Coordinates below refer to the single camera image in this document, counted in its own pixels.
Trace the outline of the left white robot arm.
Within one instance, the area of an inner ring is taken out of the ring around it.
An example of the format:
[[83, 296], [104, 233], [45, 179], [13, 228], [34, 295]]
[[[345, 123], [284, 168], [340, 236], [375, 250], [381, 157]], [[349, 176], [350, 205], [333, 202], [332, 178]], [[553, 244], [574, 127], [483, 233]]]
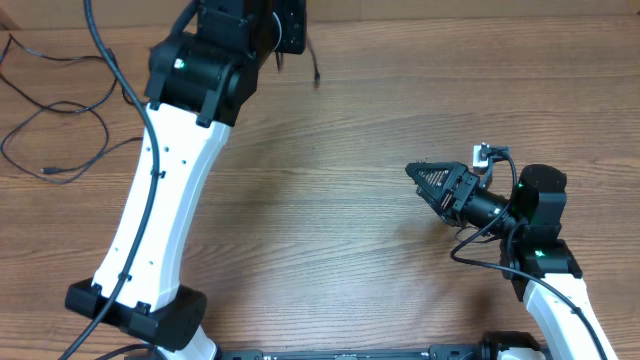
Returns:
[[193, 1], [151, 49], [133, 103], [144, 122], [125, 208], [94, 276], [66, 307], [106, 323], [165, 359], [218, 359], [206, 335], [206, 296], [181, 284], [184, 245], [209, 171], [271, 55], [300, 54], [307, 11], [296, 1]]

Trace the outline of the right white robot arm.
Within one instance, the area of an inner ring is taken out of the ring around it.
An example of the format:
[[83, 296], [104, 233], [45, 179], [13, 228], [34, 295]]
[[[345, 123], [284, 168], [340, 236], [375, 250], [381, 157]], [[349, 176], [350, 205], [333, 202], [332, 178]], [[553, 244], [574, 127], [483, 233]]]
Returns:
[[494, 267], [512, 283], [545, 339], [539, 343], [527, 332], [487, 332], [477, 345], [432, 346], [430, 358], [615, 358], [590, 304], [583, 272], [560, 237], [567, 202], [564, 173], [528, 165], [504, 198], [459, 162], [415, 162], [405, 171], [445, 224], [472, 225], [480, 235], [499, 240], [500, 261]]

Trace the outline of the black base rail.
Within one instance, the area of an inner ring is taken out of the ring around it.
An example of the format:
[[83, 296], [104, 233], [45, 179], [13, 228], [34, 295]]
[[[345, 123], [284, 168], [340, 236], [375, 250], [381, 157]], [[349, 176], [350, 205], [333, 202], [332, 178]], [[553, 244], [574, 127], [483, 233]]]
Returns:
[[267, 352], [220, 350], [221, 360], [482, 360], [477, 344], [439, 344], [424, 349], [331, 350]]

